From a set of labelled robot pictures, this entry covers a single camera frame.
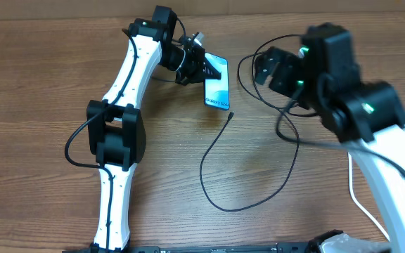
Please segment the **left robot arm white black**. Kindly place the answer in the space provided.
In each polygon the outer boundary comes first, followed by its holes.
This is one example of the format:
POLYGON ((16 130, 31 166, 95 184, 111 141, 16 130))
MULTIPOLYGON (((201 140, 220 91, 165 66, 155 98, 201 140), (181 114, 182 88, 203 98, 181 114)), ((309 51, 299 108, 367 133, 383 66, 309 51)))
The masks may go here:
POLYGON ((156 6, 151 20, 136 19, 124 33, 129 38, 127 54, 110 90, 100 101, 89 102, 90 151, 96 157, 101 177, 98 230, 91 252, 126 252, 131 185, 137 165, 146 150, 146 130, 141 103, 155 68, 175 72, 175 83, 204 84, 204 103, 228 110, 229 70, 226 59, 202 47, 202 34, 182 36, 181 46, 172 39, 177 14, 156 6))

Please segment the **Galaxy S24+ smartphone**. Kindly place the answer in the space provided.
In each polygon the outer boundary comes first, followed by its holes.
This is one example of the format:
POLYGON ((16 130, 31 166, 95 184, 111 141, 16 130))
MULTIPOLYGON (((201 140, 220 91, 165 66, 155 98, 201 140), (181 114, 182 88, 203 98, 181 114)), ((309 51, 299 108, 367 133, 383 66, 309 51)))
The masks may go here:
POLYGON ((229 103, 229 67, 228 61, 220 56, 206 53, 207 62, 221 74, 219 79, 206 78, 204 83, 204 102, 207 106, 228 110, 229 103))

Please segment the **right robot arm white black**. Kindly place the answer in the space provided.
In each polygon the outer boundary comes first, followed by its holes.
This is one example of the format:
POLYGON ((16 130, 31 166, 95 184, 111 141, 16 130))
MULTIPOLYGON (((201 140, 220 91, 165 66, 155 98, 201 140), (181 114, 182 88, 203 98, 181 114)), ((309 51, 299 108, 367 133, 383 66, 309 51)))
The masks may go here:
POLYGON ((405 110, 387 82, 365 83, 352 36, 332 23, 311 26, 298 53, 262 44, 253 55, 254 84, 268 83, 290 104, 313 109, 359 165, 387 228, 387 242, 368 242, 340 230, 317 236, 308 252, 405 252, 405 110))

